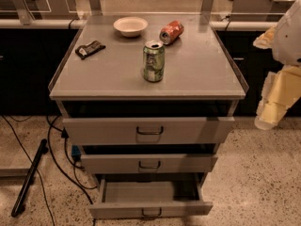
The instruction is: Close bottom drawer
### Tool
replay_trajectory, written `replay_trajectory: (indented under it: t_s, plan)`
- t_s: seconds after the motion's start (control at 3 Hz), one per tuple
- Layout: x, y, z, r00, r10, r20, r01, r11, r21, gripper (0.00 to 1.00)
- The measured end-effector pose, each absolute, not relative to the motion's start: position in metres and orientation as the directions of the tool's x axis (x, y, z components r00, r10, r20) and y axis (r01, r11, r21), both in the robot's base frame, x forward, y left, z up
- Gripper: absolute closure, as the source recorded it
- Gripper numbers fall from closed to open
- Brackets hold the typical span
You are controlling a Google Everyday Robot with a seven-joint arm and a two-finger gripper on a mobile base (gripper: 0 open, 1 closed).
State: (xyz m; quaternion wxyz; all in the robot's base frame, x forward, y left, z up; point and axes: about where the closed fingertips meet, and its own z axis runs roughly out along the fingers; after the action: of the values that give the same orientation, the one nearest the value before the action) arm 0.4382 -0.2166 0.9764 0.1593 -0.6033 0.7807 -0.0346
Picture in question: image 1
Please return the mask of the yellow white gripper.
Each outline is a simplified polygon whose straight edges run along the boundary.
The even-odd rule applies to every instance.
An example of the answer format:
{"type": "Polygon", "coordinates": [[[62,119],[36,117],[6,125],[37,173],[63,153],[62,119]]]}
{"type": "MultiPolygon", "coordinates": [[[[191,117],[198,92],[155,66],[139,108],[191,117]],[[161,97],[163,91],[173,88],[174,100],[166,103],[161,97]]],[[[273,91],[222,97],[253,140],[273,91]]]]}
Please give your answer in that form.
{"type": "Polygon", "coordinates": [[[285,65],[279,72],[266,76],[254,124],[271,130],[301,98],[301,68],[285,65]]]}

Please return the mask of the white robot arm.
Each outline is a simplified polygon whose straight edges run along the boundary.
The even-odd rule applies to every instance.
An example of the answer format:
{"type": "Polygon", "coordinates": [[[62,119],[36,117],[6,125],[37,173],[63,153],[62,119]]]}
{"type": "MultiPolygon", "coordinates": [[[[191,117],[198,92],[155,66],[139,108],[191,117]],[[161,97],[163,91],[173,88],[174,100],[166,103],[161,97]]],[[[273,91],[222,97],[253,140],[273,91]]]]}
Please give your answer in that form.
{"type": "Polygon", "coordinates": [[[266,76],[255,126],[270,130],[301,98],[301,0],[295,0],[275,26],[253,41],[260,49],[271,49],[273,59],[283,67],[266,76]]]}

